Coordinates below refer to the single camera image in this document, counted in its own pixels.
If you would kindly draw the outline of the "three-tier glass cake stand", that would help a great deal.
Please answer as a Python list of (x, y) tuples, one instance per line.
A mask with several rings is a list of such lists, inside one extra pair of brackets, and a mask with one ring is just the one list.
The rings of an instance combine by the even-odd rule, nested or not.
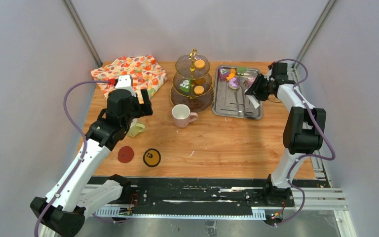
[[(205, 61), (205, 67), (203, 69), (196, 69), (194, 62), (198, 59)], [(184, 104), (187, 105), (192, 112), (202, 112), (206, 110), (214, 99), (213, 92), (213, 80), (209, 74), (211, 65), (208, 59), (197, 53), (194, 48), (190, 53), (182, 55), (175, 63), (175, 74), (172, 80), (172, 88), (170, 92), (170, 99), (173, 105)], [(198, 78), (205, 78), (206, 83), (202, 85), (204, 87), (204, 93), (202, 95), (196, 95), (193, 89), (196, 84), (194, 80)], [(182, 80), (189, 79), (191, 81), (191, 88), (189, 93), (184, 93), (179, 89), (179, 84)]]

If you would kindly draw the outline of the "purple frosted donut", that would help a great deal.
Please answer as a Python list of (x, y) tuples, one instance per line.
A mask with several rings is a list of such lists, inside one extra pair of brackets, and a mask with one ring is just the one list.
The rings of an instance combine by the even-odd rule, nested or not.
[(237, 90), (240, 88), (240, 80), (238, 77), (233, 77), (228, 81), (228, 86), (231, 89)]

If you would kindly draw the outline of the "green square cake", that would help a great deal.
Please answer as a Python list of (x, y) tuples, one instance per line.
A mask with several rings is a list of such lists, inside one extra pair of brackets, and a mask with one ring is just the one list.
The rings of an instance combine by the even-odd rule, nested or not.
[(189, 93), (191, 88), (191, 81), (189, 79), (182, 80), (182, 82), (179, 84), (179, 89), (183, 91), (184, 93)]

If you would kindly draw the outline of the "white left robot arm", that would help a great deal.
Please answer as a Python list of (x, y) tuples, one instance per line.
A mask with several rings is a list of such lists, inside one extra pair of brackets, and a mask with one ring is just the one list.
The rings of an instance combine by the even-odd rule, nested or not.
[(153, 114), (147, 89), (142, 89), (141, 95), (143, 103), (131, 87), (117, 88), (109, 94), (107, 107), (101, 110), (87, 133), (82, 134), (82, 150), (64, 175), (45, 197), (32, 200), (30, 208), (37, 217), (36, 237), (40, 225), (63, 237), (74, 237), (86, 219), (105, 204), (113, 200), (120, 204), (130, 201), (129, 182), (120, 175), (113, 175), (86, 195), (82, 191), (100, 163), (126, 137), (132, 121)]

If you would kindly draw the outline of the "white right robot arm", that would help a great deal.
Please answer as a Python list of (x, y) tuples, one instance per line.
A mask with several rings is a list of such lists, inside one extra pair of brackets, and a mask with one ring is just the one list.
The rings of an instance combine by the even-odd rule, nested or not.
[(292, 180), (304, 158), (321, 148), (326, 111), (304, 99), (299, 84), (288, 77), (287, 59), (271, 63), (268, 69), (267, 74), (256, 76), (244, 94), (254, 108), (274, 95), (289, 111), (283, 131), (285, 151), (277, 168), (268, 176), (262, 192), (263, 201), (274, 206), (289, 195)]

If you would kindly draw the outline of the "long metal tongs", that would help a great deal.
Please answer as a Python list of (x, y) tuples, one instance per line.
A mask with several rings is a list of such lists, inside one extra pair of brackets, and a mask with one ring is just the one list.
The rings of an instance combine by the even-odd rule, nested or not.
[(245, 95), (245, 89), (240, 86), (239, 89), (234, 90), (227, 86), (226, 105), (244, 114), (260, 114), (261, 106), (255, 108), (255, 105), (250, 101), (247, 95)]

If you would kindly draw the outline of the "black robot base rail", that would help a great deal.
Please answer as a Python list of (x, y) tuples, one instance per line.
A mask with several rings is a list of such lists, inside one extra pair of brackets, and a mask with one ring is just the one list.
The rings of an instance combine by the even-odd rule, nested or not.
[(255, 218), (260, 209), (295, 205), (294, 195), (263, 197), (266, 179), (128, 177), (122, 197), (96, 212), (100, 217)]

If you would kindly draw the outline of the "orange round biscuit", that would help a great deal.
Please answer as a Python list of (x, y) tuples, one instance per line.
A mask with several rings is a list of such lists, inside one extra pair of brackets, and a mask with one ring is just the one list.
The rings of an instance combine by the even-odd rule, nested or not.
[(194, 66), (196, 69), (203, 69), (205, 67), (205, 61), (204, 60), (201, 60), (201, 59), (198, 59), (194, 62)]
[(204, 93), (204, 87), (201, 85), (195, 86), (193, 92), (196, 95), (202, 95)]

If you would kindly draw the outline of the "brown bread roll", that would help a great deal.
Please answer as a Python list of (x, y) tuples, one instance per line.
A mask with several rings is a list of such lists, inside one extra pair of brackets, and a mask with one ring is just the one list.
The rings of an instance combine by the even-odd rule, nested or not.
[(194, 80), (194, 84), (196, 84), (196, 85), (204, 85), (205, 83), (206, 83), (205, 78), (198, 78), (198, 79)]

